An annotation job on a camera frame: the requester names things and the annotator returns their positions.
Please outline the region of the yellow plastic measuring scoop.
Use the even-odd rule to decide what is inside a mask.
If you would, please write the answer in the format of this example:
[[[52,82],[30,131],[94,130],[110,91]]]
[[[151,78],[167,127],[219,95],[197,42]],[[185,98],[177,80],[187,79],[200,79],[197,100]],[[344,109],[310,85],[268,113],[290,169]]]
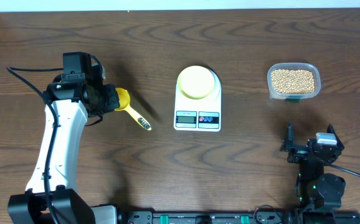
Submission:
[[[126,89],[123,88],[115,88],[116,92],[118,93],[118,99],[120,106],[115,109],[115,111],[126,111],[143,129],[150,131],[152,127],[150,123],[137,112],[134,110],[130,105],[130,94]]]

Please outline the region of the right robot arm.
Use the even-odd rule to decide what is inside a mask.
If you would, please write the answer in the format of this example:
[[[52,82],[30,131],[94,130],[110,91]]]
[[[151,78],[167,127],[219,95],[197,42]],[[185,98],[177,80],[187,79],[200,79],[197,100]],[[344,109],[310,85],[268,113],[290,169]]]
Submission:
[[[333,210],[341,207],[346,182],[342,177],[326,173],[324,168],[332,165],[343,149],[332,125],[325,133],[316,133],[306,144],[297,145],[293,124],[288,123],[280,150],[288,153],[287,162],[299,165],[295,191],[303,208]]]

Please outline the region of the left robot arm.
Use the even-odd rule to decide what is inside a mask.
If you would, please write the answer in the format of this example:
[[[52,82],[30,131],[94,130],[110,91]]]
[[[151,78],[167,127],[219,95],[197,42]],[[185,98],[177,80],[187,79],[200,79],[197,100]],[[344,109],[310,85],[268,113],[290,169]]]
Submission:
[[[78,152],[87,120],[118,107],[115,87],[104,85],[104,79],[103,72],[61,74],[40,93],[44,135],[25,192],[9,199],[13,223],[118,223],[115,206],[91,207],[77,193]]]

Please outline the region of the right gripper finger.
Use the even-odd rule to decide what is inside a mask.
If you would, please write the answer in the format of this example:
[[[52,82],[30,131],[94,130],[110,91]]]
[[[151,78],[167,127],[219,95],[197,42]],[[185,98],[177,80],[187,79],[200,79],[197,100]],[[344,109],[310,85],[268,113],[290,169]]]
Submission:
[[[287,131],[286,131],[286,135],[283,139],[282,145],[280,150],[282,152],[288,152],[291,147],[293,146],[294,140],[293,140],[293,124],[291,122],[289,122],[287,124]]]
[[[344,148],[344,144],[342,143],[342,141],[340,140],[340,138],[336,134],[336,131],[334,130],[332,124],[328,125],[326,132],[329,133],[329,134],[332,134],[335,137],[336,145],[337,145],[338,148]]]

